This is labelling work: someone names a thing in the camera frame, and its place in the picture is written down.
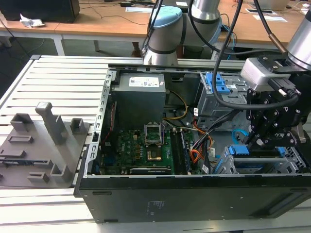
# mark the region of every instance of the floor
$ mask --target floor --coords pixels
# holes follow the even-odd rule
[[[18,38],[18,42],[30,55],[57,55],[51,39]],[[0,98],[29,60],[18,42],[13,41],[11,48],[0,46]],[[65,53],[68,56],[130,57],[133,50],[131,42],[100,41],[99,46],[101,51],[96,52],[93,41],[65,40]]]

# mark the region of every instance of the gray 3d printed holder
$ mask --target gray 3d printed holder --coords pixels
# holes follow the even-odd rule
[[[81,118],[63,122],[52,104],[40,102],[35,111],[43,121],[16,114],[0,147],[0,186],[70,187],[89,128]]]

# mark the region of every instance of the metal table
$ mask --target metal table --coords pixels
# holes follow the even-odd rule
[[[39,101],[50,101],[53,112],[61,114],[63,120],[81,117],[94,124],[108,63],[141,64],[141,60],[69,56],[41,56],[38,60],[30,60],[0,100],[0,144],[12,129],[10,120],[15,113],[28,113],[32,119],[39,119],[35,112]],[[214,62],[182,59],[179,64],[213,67]],[[223,61],[221,64],[222,67],[242,65],[243,62],[239,61]],[[0,231],[3,233],[207,233],[236,230],[307,233],[311,231],[310,216],[311,200],[276,219],[96,224],[83,199],[73,196],[73,188],[0,187]]]

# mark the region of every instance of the green circuit board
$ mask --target green circuit board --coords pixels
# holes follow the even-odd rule
[[[173,175],[174,163],[170,131],[164,130],[162,133],[162,146],[155,144],[146,146],[144,130],[121,130],[116,143],[116,154],[113,159],[105,157],[107,155],[103,156],[101,173],[103,175],[120,175],[123,168],[155,167],[171,169]],[[185,131],[184,135],[187,145],[190,146],[193,143],[192,132]],[[158,131],[148,131],[147,139],[158,140]]]

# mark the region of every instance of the computer case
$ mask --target computer case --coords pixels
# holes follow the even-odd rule
[[[73,23],[80,12],[79,0],[0,0],[6,20],[20,20],[20,14],[31,19]]]

